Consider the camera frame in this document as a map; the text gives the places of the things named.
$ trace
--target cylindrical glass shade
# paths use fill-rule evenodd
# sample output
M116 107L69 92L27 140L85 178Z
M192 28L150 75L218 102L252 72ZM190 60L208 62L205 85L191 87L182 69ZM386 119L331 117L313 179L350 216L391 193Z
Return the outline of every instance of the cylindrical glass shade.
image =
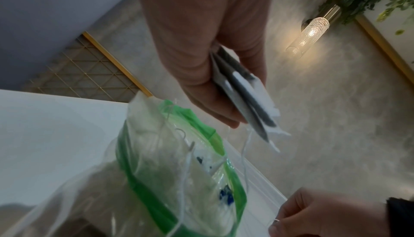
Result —
M293 59L299 59L329 29L329 21L323 17L313 19L301 35L286 49Z

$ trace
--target clear plastic bag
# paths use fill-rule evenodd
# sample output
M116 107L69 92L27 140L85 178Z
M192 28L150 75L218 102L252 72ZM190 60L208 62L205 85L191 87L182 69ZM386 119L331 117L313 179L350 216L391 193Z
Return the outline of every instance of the clear plastic bag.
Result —
M233 237L246 201L214 129L189 109L138 94L105 162L1 237Z

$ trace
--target green trim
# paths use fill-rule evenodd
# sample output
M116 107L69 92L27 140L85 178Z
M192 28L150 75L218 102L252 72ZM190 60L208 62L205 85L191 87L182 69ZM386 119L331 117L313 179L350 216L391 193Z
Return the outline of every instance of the green trim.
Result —
M200 119L198 119L198 117L190 109L181 108L179 106L174 105L171 101L165 100L160 104L159 110L161 113L173 114L187 121L193 128L197 129L211 143L214 150L218 154L222 156L226 155L226 151L223 146L223 141L221 137L216 133L216 130L202 123ZM170 210L167 207L165 207L165 205L156 197L156 195L148 187L146 187L142 182L140 182L139 179L137 179L133 175L128 160L128 149L131 149L131 145L128 126L125 122L123 128L119 133L116 148L116 158L118 160L119 166L125 172L132 190L143 202L143 204L147 207L148 212L150 213L155 224L158 226L161 232L167 234L174 228L178 219L174 216L173 213L170 212ZM226 171L226 174L229 178L229 182L231 184L231 188L233 190L237 217L236 223L233 225L233 228L231 229L230 233L225 237L234 237L236 235L237 227L240 224L243 211L246 207L247 196L230 160L227 160L227 162L224 165L224 169ZM182 225L178 229L175 236L207 237L186 228L184 225Z

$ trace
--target light fixture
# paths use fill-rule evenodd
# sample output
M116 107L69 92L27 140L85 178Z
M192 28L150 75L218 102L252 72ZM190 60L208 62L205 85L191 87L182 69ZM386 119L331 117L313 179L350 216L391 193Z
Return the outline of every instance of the light fixture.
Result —
M302 24L302 33L286 49L289 57L299 59L329 29L341 15L341 8L332 3L323 9L316 18L308 19Z

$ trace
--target gold metal grid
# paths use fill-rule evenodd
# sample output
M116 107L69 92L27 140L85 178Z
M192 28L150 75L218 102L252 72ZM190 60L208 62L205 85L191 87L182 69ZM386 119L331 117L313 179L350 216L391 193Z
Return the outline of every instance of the gold metal grid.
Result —
M140 89L81 35L23 90L128 103Z

